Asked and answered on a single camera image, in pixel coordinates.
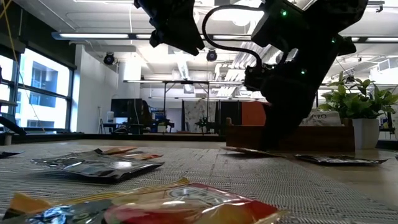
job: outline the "ceiling light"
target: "ceiling light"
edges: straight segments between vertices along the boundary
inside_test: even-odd
[[[77,39],[93,39],[93,40],[149,40],[151,34],[127,34],[127,33],[59,33],[53,32],[52,36],[56,40],[77,40]],[[251,36],[247,34],[243,35],[218,35],[208,34],[213,40],[221,41],[239,41],[239,42],[251,42]],[[398,37],[352,37],[353,42],[359,44],[388,44],[398,43]]]
[[[366,42],[398,42],[397,37],[370,37]]]
[[[153,100],[207,100],[207,98],[200,97],[163,97],[163,96],[150,96],[149,99]],[[209,98],[209,100],[239,100],[239,101],[253,101],[253,100],[261,100],[265,101],[265,99],[255,99],[255,98]]]
[[[209,84],[242,85],[243,82],[209,82]]]
[[[215,40],[250,40],[250,35],[214,35]]]
[[[124,82],[128,82],[128,83],[163,83],[163,81],[159,81],[159,80],[126,80]]]
[[[149,39],[150,34],[137,34],[136,37],[137,39]]]
[[[64,39],[128,39],[128,34],[60,34]]]
[[[105,3],[105,4],[134,4],[132,0],[73,0],[75,2]]]

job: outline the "white wall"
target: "white wall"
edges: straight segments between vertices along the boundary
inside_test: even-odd
[[[139,98],[140,96],[140,84],[139,83],[124,83],[123,76],[124,76],[124,71],[126,70],[126,63],[120,63],[118,65],[118,72],[119,72],[119,78],[118,78],[118,90],[116,92],[116,95],[113,96],[113,98]]]
[[[77,45],[71,131],[97,133],[99,111],[106,120],[106,112],[111,109],[111,99],[118,94],[119,75]]]
[[[398,68],[389,68],[379,72],[376,68],[371,69],[371,80],[377,84],[398,85]]]

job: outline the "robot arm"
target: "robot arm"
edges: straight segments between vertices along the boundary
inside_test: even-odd
[[[156,28],[150,38],[153,47],[165,43],[193,55],[205,47],[193,20],[194,3],[195,0],[135,1],[136,7],[146,11],[149,22]],[[338,33],[358,22],[367,4],[368,0],[318,0],[303,11],[288,0],[266,0],[258,8],[216,7],[205,16],[202,33],[209,44],[246,52],[256,58],[256,66],[245,70],[244,86],[261,91],[269,102],[264,105],[267,115],[264,149],[275,147],[280,138],[291,133],[309,115],[317,90],[336,57],[355,53],[351,38],[343,38]],[[283,51],[278,65],[270,69],[252,50],[213,42],[206,33],[206,23],[214,12],[222,9],[263,11],[251,40],[261,47],[271,44]],[[298,51],[292,61],[286,62],[292,49]]]

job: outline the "security camera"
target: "security camera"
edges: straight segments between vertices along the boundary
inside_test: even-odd
[[[106,53],[106,56],[104,58],[104,63],[105,63],[105,65],[114,65],[115,59],[114,59],[113,52]]]
[[[215,60],[217,60],[216,50],[210,49],[209,52],[207,53],[207,57],[206,58],[207,58],[208,62],[214,62]]]

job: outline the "gray textured table surface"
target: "gray textured table surface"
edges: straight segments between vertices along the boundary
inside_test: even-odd
[[[281,223],[398,223],[395,208],[281,158],[248,159],[222,149],[140,147],[140,151],[164,154],[155,161],[164,161],[165,164],[153,172],[114,185],[76,180],[64,172],[30,163],[35,158],[96,148],[59,144],[0,148],[0,151],[25,151],[18,156],[0,159],[0,214],[7,209],[15,191],[63,200],[110,190],[166,184],[184,176],[192,182],[290,211]]]

